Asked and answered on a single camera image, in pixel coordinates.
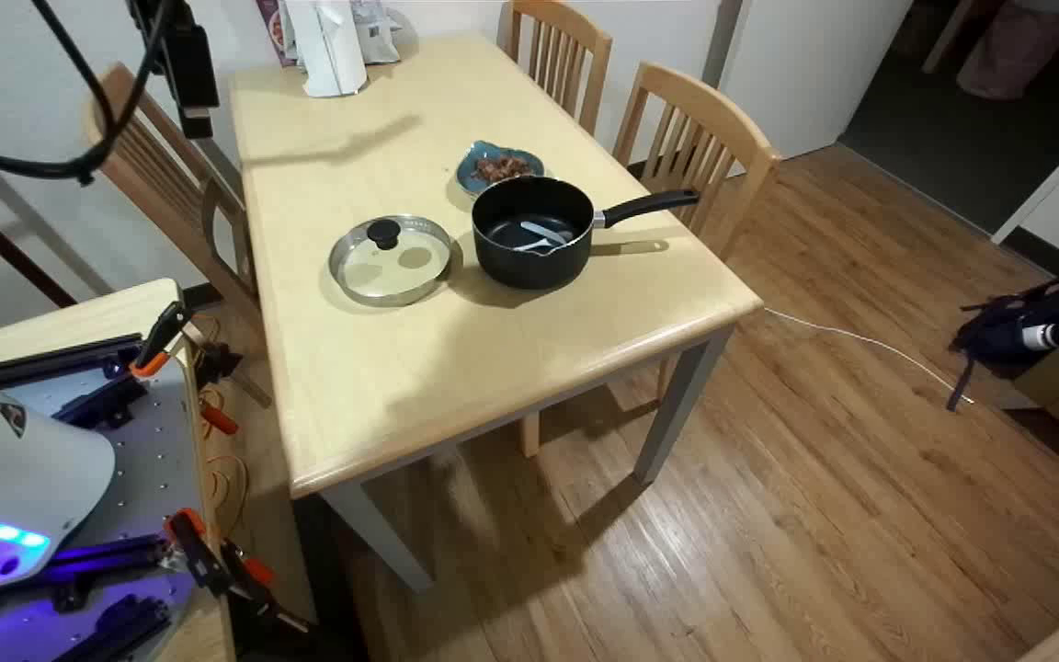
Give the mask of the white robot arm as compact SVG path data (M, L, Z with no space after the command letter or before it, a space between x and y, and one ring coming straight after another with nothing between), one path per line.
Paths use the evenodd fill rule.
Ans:
M115 443L0 394L0 588L41 574L96 509L115 478Z

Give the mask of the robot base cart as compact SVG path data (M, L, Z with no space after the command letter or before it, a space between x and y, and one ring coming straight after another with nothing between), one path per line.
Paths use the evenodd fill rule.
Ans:
M179 291L149 278L0 328L0 662L234 662L228 604L190 571L207 541L190 375L100 406Z

